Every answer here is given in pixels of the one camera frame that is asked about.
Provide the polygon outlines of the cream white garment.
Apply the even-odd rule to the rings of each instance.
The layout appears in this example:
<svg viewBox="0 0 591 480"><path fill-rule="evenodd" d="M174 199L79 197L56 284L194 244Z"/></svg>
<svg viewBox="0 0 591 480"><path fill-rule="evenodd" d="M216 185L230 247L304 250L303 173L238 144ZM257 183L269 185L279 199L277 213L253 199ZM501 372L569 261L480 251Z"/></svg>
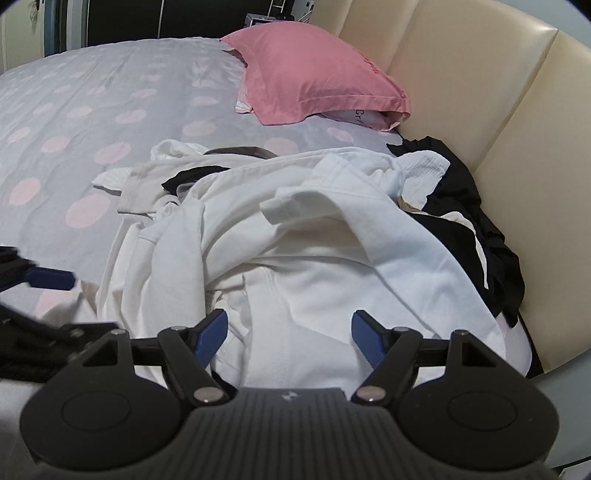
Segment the cream white garment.
<svg viewBox="0 0 591 480"><path fill-rule="evenodd" d="M119 214L152 216L168 202L178 203L177 197L162 187L177 173L194 167L231 167L228 155L205 152L199 144L164 140L150 150L147 162L107 170L92 181L92 186L118 198Z"/></svg>

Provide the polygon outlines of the black sliding wardrobe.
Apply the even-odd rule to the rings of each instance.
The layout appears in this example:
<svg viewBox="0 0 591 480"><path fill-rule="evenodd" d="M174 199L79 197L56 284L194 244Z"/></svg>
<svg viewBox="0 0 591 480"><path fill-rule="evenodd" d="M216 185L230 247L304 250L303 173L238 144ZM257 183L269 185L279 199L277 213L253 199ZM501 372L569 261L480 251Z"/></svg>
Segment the black sliding wardrobe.
<svg viewBox="0 0 591 480"><path fill-rule="evenodd" d="M221 38L269 1L36 1L45 8L48 54L125 41Z"/></svg>

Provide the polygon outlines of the grey pink-dotted bed sheet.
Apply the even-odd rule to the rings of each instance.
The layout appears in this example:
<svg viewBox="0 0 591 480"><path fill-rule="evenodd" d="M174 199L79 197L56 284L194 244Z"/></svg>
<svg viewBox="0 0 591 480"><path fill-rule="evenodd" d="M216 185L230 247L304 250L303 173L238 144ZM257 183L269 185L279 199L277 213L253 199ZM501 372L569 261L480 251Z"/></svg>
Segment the grey pink-dotted bed sheet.
<svg viewBox="0 0 591 480"><path fill-rule="evenodd" d="M264 127L233 110L242 64L211 39L139 41L67 52L1 79L1 242L80 279L60 313L98 318L96 296L122 216L101 173L147 162L164 140L276 157L356 147L380 134L311 118Z"/></svg>

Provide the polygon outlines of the white bedside table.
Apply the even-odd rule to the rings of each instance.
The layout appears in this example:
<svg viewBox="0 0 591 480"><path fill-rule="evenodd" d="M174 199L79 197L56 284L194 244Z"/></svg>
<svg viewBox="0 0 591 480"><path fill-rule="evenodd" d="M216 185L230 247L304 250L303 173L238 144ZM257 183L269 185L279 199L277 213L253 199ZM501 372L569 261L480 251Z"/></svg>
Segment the white bedside table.
<svg viewBox="0 0 591 480"><path fill-rule="evenodd" d="M272 23L274 21L276 21L276 17L273 16L247 13L245 15L245 28L249 28L259 24Z"/></svg>

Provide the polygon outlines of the beige padded headboard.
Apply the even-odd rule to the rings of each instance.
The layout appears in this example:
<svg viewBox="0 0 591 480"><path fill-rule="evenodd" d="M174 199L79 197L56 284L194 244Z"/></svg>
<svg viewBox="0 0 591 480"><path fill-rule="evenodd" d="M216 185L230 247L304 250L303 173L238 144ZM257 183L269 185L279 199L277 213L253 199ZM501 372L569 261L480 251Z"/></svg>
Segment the beige padded headboard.
<svg viewBox="0 0 591 480"><path fill-rule="evenodd" d="M547 371L590 348L590 51L497 1L319 1L311 23L406 91L408 139L442 140L519 256Z"/></svg>

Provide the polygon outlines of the grey and black garment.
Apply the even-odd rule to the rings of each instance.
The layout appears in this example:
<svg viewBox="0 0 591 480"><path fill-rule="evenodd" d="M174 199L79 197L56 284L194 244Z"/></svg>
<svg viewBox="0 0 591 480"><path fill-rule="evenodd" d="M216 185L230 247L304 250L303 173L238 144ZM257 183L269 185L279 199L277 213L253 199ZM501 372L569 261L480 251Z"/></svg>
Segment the grey and black garment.
<svg viewBox="0 0 591 480"><path fill-rule="evenodd" d="M242 155L253 157L257 159L272 159L276 158L276 154L271 152L270 150L266 150L262 147L256 146L235 146L235 147L221 147L215 148L211 150L207 150L205 155ZM178 172L175 176L167 179L165 182L161 184L164 191L167 193L178 196L177 190L180 186L186 184L194 184L197 183L198 180L204 178L208 175L221 173L224 171L228 171L228 167L219 166L219 165L207 165L207 166L197 166L190 169L182 170Z"/></svg>

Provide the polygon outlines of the black garment by headboard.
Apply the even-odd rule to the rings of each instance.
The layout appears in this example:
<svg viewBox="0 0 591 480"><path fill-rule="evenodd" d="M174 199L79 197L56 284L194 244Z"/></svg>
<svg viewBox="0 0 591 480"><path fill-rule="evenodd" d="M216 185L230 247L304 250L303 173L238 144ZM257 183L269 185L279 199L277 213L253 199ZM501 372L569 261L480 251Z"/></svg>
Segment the black garment by headboard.
<svg viewBox="0 0 591 480"><path fill-rule="evenodd" d="M525 296L519 257L482 210L482 199L467 165L433 137L388 146L397 157L435 152L450 162L426 203L411 216L452 253L494 316L514 327Z"/></svg>

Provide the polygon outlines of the pink pillow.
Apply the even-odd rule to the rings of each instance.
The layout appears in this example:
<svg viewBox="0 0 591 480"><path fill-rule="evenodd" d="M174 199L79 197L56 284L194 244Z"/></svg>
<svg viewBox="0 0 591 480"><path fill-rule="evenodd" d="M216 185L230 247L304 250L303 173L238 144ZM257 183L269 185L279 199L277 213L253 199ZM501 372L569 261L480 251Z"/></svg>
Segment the pink pillow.
<svg viewBox="0 0 591 480"><path fill-rule="evenodd" d="M221 38L245 62L238 106L266 126L328 115L389 131L411 115L406 92L372 60L324 29L294 21Z"/></svg>

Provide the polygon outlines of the white t-shirt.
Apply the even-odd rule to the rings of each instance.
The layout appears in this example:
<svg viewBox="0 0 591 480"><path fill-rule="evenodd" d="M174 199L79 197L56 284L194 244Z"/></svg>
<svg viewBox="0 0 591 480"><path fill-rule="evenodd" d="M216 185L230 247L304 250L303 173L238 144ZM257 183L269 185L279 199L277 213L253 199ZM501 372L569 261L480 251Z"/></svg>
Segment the white t-shirt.
<svg viewBox="0 0 591 480"><path fill-rule="evenodd" d="M180 186L177 204L120 214L99 319L152 336L221 308L228 337L212 368L238 387L352 393L370 371L353 344L358 310L428 338L465 329L526 371L526 345L411 216L446 173L443 156L346 147L228 158L228 171Z"/></svg>

